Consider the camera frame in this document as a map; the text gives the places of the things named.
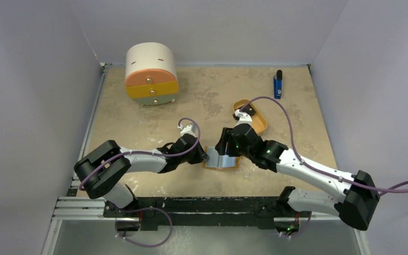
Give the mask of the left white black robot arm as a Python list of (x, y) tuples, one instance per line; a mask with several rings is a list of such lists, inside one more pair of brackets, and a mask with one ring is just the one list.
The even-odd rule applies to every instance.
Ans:
[(76, 162), (73, 169), (81, 181), (79, 189), (90, 199), (104, 198), (123, 217), (131, 217), (137, 212), (137, 199), (127, 185), (120, 183), (126, 173), (163, 174), (180, 164), (199, 164), (208, 158), (197, 138), (190, 134), (153, 151), (130, 150), (108, 140)]

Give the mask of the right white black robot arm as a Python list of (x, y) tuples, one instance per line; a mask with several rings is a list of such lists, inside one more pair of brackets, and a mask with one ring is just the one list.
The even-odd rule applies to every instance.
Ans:
[(306, 158), (278, 141), (263, 140), (248, 124), (223, 128), (215, 150), (221, 156), (243, 156), (261, 169), (292, 176), (320, 189), (286, 188), (287, 196), (277, 201), (283, 216), (314, 211), (337, 216), (346, 225), (366, 231), (380, 200), (370, 174), (343, 172), (313, 161), (311, 164), (319, 169), (314, 171), (305, 165)]

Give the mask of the orange leather card holder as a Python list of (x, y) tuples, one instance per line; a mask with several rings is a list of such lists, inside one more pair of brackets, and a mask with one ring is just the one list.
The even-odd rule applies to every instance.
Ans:
[(203, 169), (225, 170), (236, 169), (240, 166), (241, 157), (231, 157), (229, 155), (219, 155), (214, 147), (205, 147), (208, 159), (202, 163)]

